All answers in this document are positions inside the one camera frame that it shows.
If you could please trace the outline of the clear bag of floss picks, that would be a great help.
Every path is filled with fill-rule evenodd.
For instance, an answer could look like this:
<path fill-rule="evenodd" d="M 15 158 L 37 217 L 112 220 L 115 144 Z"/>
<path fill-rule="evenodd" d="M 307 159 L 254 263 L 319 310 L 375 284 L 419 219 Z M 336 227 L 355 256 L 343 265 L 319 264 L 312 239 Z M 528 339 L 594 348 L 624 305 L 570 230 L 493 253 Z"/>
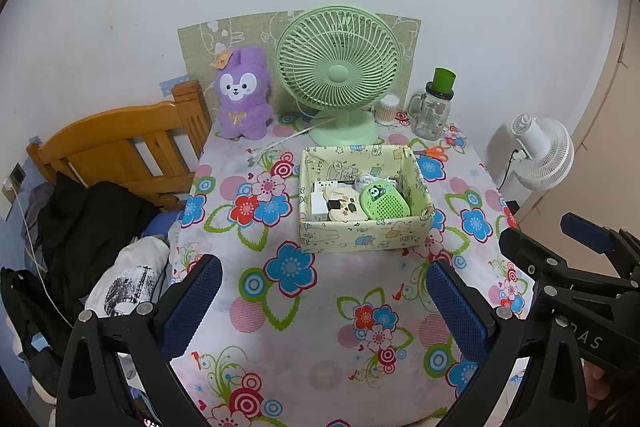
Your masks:
<path fill-rule="evenodd" d="M 362 192 L 369 184 L 374 182 L 387 182 L 393 187 L 398 187 L 398 181 L 394 178 L 382 178 L 382 176 L 373 176 L 368 172 L 360 173 L 354 182 L 354 187 L 357 191 Z"/>

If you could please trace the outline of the round cream compact case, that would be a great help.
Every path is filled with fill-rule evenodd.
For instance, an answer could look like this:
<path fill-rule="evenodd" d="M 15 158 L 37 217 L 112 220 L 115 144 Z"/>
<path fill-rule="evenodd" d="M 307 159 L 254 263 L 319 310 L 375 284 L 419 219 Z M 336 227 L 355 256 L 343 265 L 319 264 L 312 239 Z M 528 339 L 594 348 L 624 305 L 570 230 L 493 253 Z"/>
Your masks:
<path fill-rule="evenodd" d="M 322 191 L 328 218 L 335 222 L 367 221 L 368 216 L 360 205 L 360 193 L 351 187 L 327 187 Z"/>

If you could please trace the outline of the glass mason jar mug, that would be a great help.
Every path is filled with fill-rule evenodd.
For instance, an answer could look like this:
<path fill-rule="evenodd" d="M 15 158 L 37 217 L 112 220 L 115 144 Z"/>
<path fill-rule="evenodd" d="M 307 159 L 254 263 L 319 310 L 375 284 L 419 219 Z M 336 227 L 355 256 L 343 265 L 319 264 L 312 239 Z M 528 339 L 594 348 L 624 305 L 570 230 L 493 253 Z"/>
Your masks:
<path fill-rule="evenodd" d="M 424 90 L 411 97 L 408 114 L 412 131 L 419 138 L 437 141 L 447 122 L 454 92 L 442 93 L 428 82 Z"/>

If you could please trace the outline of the orange scissors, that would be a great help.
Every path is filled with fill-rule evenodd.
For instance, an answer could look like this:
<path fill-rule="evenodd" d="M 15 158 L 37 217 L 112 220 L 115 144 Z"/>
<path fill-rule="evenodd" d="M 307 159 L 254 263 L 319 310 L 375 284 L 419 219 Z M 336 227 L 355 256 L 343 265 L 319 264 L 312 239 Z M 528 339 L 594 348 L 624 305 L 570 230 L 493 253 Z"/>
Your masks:
<path fill-rule="evenodd" d="M 449 160 L 449 156 L 447 155 L 446 150 L 444 150 L 440 146 L 432 146 L 422 148 L 422 150 L 414 150 L 413 153 L 416 156 L 427 156 L 429 158 L 437 159 L 441 162 L 446 162 Z"/>

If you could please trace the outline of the purple plush toy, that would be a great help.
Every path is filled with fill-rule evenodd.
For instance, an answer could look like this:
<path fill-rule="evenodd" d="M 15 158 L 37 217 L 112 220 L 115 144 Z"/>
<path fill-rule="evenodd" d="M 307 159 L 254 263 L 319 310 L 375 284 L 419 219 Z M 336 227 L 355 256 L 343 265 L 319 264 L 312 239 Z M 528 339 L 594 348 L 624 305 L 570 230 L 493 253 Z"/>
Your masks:
<path fill-rule="evenodd" d="M 260 46 L 224 50 L 215 62 L 217 120 L 224 139 L 244 136 L 265 138 L 272 109 L 268 102 L 271 76 L 266 54 Z"/>

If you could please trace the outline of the green cup on jar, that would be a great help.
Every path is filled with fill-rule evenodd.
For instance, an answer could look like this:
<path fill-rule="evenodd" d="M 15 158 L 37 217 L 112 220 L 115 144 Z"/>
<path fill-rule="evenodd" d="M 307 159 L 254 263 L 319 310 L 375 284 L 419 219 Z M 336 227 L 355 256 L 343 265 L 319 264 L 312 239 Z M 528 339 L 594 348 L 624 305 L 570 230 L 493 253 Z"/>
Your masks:
<path fill-rule="evenodd" d="M 456 78 L 456 74 L 451 72 L 450 69 L 436 67 L 432 80 L 433 89 L 442 95 L 450 95 L 454 92 Z"/>

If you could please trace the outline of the floral tablecloth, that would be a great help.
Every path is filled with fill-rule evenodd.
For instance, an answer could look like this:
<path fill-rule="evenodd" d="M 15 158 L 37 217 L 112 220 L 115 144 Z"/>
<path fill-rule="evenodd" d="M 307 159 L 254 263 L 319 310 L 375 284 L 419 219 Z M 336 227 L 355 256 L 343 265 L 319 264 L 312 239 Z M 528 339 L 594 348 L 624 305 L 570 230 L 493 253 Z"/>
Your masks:
<path fill-rule="evenodd" d="M 493 306 L 525 317 L 532 280 L 498 246 L 514 218 L 455 124 L 430 142 L 401 114 L 381 129 L 381 144 L 440 146 L 449 156 L 420 156 L 435 206 L 425 242 L 311 254 L 298 228 L 307 121 L 283 115 L 258 142 L 210 132 L 172 277 L 182 280 L 212 254 L 224 279 L 172 366 L 213 426 L 403 426 L 441 417 L 475 367 L 427 294 L 427 268 L 444 260 Z"/>

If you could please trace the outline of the yellow cartoon storage box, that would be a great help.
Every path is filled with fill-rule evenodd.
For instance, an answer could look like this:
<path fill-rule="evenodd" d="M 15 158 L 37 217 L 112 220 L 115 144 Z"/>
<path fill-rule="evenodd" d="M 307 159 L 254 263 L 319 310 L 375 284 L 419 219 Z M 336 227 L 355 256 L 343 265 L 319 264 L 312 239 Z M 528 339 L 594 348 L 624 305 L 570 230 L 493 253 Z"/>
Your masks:
<path fill-rule="evenodd" d="M 407 145 L 304 148 L 298 205 L 300 241 L 315 254 L 419 246 L 435 216 Z"/>

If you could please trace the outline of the white standing fan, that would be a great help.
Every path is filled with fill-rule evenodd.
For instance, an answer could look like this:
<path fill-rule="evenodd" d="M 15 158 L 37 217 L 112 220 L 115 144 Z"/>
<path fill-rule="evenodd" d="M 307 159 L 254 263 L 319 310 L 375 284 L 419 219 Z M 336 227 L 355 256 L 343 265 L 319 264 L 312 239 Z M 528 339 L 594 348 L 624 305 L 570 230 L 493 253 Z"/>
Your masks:
<path fill-rule="evenodd" d="M 531 192 L 545 192 L 559 185 L 570 173 L 575 147 L 562 122 L 530 114 L 516 116 L 500 128 L 503 141 L 514 145 L 499 188 L 509 176 Z"/>

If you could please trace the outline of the white Mingyi charger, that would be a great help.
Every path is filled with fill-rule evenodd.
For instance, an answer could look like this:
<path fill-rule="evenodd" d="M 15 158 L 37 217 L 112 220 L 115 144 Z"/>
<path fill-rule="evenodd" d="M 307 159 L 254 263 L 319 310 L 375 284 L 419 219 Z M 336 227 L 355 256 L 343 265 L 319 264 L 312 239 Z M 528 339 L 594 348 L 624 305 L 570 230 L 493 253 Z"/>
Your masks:
<path fill-rule="evenodd" d="M 310 195 L 309 220 L 318 222 L 328 220 L 329 209 L 326 198 L 321 191 L 312 192 Z"/>

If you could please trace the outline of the green desk fan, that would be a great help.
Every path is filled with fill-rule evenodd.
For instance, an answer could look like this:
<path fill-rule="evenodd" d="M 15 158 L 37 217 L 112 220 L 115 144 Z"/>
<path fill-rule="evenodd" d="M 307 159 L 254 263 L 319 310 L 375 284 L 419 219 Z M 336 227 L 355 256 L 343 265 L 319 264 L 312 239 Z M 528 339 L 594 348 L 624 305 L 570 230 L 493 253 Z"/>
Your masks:
<path fill-rule="evenodd" d="M 378 139 L 370 108 L 399 77 L 400 45 L 382 18 L 347 5 L 296 16 L 277 44 L 277 73 L 301 106 L 319 146 L 365 146 Z"/>

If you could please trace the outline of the white power strip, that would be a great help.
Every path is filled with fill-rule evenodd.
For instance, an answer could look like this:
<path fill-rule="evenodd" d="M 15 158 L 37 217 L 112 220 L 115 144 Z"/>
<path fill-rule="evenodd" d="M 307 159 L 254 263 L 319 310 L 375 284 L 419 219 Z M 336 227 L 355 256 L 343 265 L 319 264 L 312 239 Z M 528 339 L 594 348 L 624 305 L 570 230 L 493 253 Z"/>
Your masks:
<path fill-rule="evenodd" d="M 320 180 L 312 182 L 312 191 L 314 193 L 329 193 L 336 190 L 343 190 L 343 188 L 353 188 L 352 182 L 337 181 L 337 180 Z"/>

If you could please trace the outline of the cotton swab container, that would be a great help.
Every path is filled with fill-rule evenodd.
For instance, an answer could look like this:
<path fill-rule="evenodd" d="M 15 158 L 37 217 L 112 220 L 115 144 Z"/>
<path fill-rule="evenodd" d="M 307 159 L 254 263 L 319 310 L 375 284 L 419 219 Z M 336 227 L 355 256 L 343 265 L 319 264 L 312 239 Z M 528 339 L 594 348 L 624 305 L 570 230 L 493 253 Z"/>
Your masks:
<path fill-rule="evenodd" d="M 400 98 L 396 94 L 389 93 L 383 96 L 375 104 L 374 118 L 382 126 L 390 126 L 396 120 L 400 106 Z"/>

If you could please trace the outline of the green panda speaker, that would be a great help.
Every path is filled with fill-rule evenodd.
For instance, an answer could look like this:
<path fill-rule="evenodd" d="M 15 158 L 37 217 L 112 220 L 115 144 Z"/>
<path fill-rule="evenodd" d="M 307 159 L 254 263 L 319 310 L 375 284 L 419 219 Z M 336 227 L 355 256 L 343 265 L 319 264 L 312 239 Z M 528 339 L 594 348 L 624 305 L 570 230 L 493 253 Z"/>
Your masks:
<path fill-rule="evenodd" d="M 404 196 L 387 182 L 369 184 L 360 193 L 362 210 L 371 220 L 402 219 L 410 216 Z"/>

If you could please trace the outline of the white printed cloth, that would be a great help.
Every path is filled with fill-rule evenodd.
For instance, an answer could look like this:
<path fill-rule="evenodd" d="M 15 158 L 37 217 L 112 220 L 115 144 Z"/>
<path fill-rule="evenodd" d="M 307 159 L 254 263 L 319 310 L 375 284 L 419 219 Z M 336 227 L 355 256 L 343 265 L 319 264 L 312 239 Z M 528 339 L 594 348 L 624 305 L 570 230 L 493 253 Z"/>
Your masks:
<path fill-rule="evenodd" d="M 98 317 L 128 315 L 139 303 L 155 303 L 162 289 L 169 246 L 156 236 L 146 236 L 125 247 L 85 302 Z"/>

